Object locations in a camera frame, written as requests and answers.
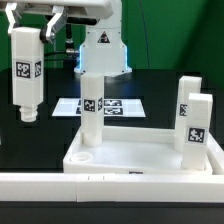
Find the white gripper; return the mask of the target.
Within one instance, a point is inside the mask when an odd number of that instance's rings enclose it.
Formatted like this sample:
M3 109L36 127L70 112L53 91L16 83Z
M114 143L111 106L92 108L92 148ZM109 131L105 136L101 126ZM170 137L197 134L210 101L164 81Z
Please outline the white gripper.
M0 0L0 12L3 11L9 22L9 34L20 26L23 14L46 16L49 22L40 32L43 43L52 43L67 22L96 25L114 13L113 0Z

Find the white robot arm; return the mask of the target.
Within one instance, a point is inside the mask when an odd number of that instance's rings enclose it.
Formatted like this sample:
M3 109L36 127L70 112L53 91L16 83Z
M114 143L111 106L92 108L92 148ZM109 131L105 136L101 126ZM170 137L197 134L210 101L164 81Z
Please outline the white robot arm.
M132 72L122 41L121 0L0 0L0 11L7 15L8 34L19 25L23 14L47 16L48 23L40 32L43 43L52 43L67 24L85 25L85 40L74 68L76 76L101 73L109 81Z

